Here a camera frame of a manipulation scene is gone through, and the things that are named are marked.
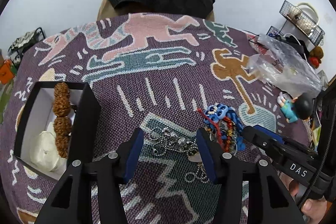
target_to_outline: plastic bag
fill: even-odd
[[[317,97],[322,89],[320,78],[292,46],[263,34],[257,43],[268,50],[264,55],[250,57],[247,64],[250,74],[288,92],[293,98],[304,92]]]

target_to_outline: brown bead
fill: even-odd
[[[54,120],[54,131],[56,136],[68,136],[72,125],[69,117],[56,117]]]
[[[70,90],[66,83],[58,83],[54,87],[54,96],[56,97],[67,97],[70,98]]]
[[[69,99],[65,96],[55,97],[52,109],[57,117],[65,117],[71,111]]]
[[[55,145],[59,156],[66,159],[68,157],[69,137],[56,136]]]

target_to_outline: blue gripper pad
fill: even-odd
[[[197,130],[196,143],[208,178],[218,184],[217,172],[221,168],[220,156],[223,153],[220,145],[210,141],[204,128]]]
[[[134,175],[135,168],[137,167],[137,163],[139,160],[139,156],[142,150],[143,146],[143,131],[140,128],[137,128],[130,140],[126,143],[122,143],[118,150],[117,153],[120,155],[122,152],[120,148],[126,149],[127,153],[123,158],[120,159],[120,162],[122,165],[124,165],[125,171],[123,174],[123,182],[126,184]]]
[[[261,131],[261,132],[267,134],[267,135],[270,136],[273,140],[276,140],[276,141],[278,141],[279,143],[282,143],[282,144],[285,143],[284,140],[282,139],[282,137],[281,137],[280,135],[278,135],[278,134],[272,132],[271,130],[268,130],[268,129],[266,129],[266,128],[264,128],[264,127],[258,125],[258,124],[256,124],[255,126],[253,126],[253,128],[255,128],[255,129],[257,129],[257,130],[259,130],[259,131]]]

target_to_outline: wire basket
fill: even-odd
[[[319,45],[325,32],[300,8],[285,0],[281,7],[280,14],[306,35],[314,46]]]
[[[274,26],[271,26],[270,29],[268,30],[267,32],[267,35],[269,37],[275,37],[276,35],[281,35],[281,36],[284,36],[282,32],[280,32],[276,27]]]

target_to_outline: pink figure pattern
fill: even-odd
[[[189,25],[198,27],[200,24],[190,16],[183,16],[174,21],[158,14],[129,14],[128,20],[124,23],[123,31],[125,34],[130,34],[132,36],[133,42],[125,47],[106,52],[103,55],[102,60],[107,62],[119,54],[145,49],[148,47],[148,37],[154,37],[158,42],[170,42],[185,39],[190,45],[198,46],[199,43],[191,33],[169,33],[169,30],[181,32]]]
[[[115,58],[118,54],[135,52],[148,47],[147,38],[154,37],[158,42],[178,41],[185,39],[190,45],[198,46],[199,43],[191,33],[170,34],[169,30],[182,32],[189,25],[198,27],[200,24],[190,16],[182,16],[174,21],[169,17],[159,14],[129,14],[128,20],[120,25],[108,38],[102,38],[97,22],[71,28],[64,34],[56,34],[46,38],[43,42],[51,47],[47,56],[39,63],[43,65],[59,54],[76,36],[83,33],[87,46],[92,50],[98,50],[113,46],[128,35],[131,35],[133,42],[122,48],[117,48],[104,53],[102,60],[105,62]]]

